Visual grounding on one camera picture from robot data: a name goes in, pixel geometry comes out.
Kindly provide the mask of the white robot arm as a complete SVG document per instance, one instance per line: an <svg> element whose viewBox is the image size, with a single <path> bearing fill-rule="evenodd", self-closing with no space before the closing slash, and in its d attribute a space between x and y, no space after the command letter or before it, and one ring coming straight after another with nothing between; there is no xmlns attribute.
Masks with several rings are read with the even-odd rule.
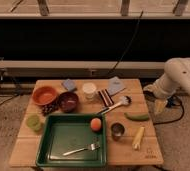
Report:
<svg viewBox="0 0 190 171"><path fill-rule="evenodd" d="M154 83L143 90L154 97L154 114L160 114L168 104L168 99L182 87L190 95L190 58L171 58L165 62L164 73Z"/></svg>

